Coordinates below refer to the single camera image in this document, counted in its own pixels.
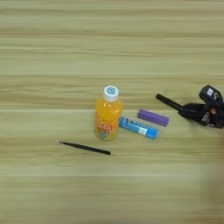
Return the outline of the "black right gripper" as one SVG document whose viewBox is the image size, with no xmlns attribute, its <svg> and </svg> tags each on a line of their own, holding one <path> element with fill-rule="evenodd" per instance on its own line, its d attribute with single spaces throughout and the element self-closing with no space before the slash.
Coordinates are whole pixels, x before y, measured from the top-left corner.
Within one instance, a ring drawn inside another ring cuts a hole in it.
<svg viewBox="0 0 224 224">
<path fill-rule="evenodd" d="M 224 102 L 214 104 L 187 103 L 183 106 L 183 110 L 178 113 L 200 125 L 217 129 L 224 128 Z"/>
</svg>

